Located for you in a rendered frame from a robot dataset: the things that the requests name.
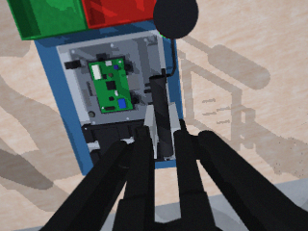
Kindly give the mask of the green circuit board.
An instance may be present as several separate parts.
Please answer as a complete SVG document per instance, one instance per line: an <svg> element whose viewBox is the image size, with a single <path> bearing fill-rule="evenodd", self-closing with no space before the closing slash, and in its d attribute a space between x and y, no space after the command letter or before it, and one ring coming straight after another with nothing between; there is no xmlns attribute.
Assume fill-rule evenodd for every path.
<svg viewBox="0 0 308 231"><path fill-rule="evenodd" d="M89 66L102 113L133 109L123 58Z"/></svg>

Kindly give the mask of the green open bin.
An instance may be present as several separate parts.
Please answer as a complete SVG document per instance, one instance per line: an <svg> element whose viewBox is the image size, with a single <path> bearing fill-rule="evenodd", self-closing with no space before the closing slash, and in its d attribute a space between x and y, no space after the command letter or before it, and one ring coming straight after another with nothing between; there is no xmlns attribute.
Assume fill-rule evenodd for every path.
<svg viewBox="0 0 308 231"><path fill-rule="evenodd" d="M88 28L82 0L7 1L21 40L93 30Z"/></svg>

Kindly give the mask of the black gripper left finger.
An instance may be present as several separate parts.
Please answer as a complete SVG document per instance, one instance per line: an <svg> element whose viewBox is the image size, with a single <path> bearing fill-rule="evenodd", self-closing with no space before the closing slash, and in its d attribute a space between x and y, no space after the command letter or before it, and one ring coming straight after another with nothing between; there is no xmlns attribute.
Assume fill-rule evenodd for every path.
<svg viewBox="0 0 308 231"><path fill-rule="evenodd" d="M157 125L153 105L135 141L114 142L39 231L100 231L125 183L112 231L146 231L155 221ZM127 182L126 182L127 181Z"/></svg>

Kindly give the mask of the red bin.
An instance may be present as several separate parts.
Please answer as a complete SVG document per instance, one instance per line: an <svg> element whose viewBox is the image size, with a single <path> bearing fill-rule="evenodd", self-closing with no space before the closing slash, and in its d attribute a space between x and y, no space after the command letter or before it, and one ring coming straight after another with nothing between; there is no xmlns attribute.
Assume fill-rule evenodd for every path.
<svg viewBox="0 0 308 231"><path fill-rule="evenodd" d="M89 29L96 30L153 20L156 0L82 0L82 3Z"/></svg>

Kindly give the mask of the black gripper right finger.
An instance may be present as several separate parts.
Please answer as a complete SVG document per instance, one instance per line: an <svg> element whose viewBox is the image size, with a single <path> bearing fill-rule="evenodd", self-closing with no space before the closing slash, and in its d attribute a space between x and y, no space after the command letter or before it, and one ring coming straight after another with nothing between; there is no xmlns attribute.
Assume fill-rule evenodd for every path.
<svg viewBox="0 0 308 231"><path fill-rule="evenodd" d="M213 131L191 135L168 103L176 160L182 231L218 231L196 160L207 171L248 231L308 231L298 207Z"/></svg>

